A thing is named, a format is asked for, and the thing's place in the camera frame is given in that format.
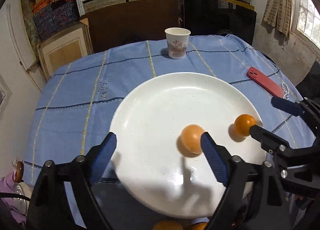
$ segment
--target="silver bolt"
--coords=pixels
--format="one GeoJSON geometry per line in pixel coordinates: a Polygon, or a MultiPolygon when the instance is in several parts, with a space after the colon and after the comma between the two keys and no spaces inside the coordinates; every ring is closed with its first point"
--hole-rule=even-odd
{"type": "Polygon", "coordinates": [[[265,161],[263,164],[268,168],[272,167],[272,163],[270,161],[265,161]]]}
{"type": "Polygon", "coordinates": [[[281,150],[282,152],[284,152],[285,146],[281,144],[281,145],[279,146],[279,150],[281,150]]]}
{"type": "Polygon", "coordinates": [[[79,155],[78,157],[76,157],[76,162],[83,162],[83,161],[84,161],[83,155],[79,155]]]}
{"type": "Polygon", "coordinates": [[[233,160],[234,162],[240,162],[240,161],[241,161],[241,158],[240,158],[239,156],[235,155],[235,156],[232,156],[232,160],[233,160]]]}
{"type": "Polygon", "coordinates": [[[52,166],[52,164],[53,164],[53,161],[52,161],[52,160],[48,160],[48,161],[46,161],[46,162],[44,163],[44,165],[45,165],[46,167],[50,167],[50,166],[52,166]]]}
{"type": "Polygon", "coordinates": [[[288,172],[284,169],[284,170],[281,171],[280,175],[281,175],[282,178],[286,178],[287,175],[288,175],[288,172]]]}

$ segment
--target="black cable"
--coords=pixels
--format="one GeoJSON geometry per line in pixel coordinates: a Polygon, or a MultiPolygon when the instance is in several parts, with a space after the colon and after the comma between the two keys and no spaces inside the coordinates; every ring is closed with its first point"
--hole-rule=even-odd
{"type": "Polygon", "coordinates": [[[6,197],[11,197],[11,198],[21,198],[24,200],[27,200],[30,202],[30,198],[23,196],[23,195],[19,195],[19,194],[15,194],[15,193],[4,193],[4,192],[0,192],[0,198],[6,198],[6,197]]]}

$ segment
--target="cup rim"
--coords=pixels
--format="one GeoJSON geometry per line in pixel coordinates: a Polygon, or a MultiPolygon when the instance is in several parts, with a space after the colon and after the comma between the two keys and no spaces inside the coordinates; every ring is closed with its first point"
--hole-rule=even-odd
{"type": "Polygon", "coordinates": [[[189,30],[187,30],[185,28],[178,28],[178,27],[167,28],[167,29],[164,30],[164,32],[166,34],[170,34],[170,35],[173,35],[173,36],[187,36],[187,35],[191,34],[191,31],[189,31],[189,30]],[[180,32],[184,31],[185,33],[183,33],[183,34],[175,34],[175,33],[172,32],[173,30],[178,30],[180,32]]]}

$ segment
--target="brown checkered curtain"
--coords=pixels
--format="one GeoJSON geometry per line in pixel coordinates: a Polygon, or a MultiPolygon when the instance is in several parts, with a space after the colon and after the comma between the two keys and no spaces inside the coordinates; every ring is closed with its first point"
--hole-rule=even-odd
{"type": "Polygon", "coordinates": [[[291,0],[268,0],[263,20],[284,35],[290,32],[291,0]]]}

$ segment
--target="white plate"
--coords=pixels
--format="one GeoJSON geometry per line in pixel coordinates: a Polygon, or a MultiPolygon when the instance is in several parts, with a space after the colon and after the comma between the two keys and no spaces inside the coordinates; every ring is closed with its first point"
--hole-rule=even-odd
{"type": "Polygon", "coordinates": [[[231,155],[261,164],[266,153],[259,142],[250,136],[235,142],[228,132],[245,113],[261,121],[240,91],[212,76],[171,73],[148,80],[127,95],[113,116],[116,174],[138,201],[155,211],[177,218],[211,216],[225,187],[204,154],[184,157],[177,139],[185,126],[198,124],[231,155]]]}

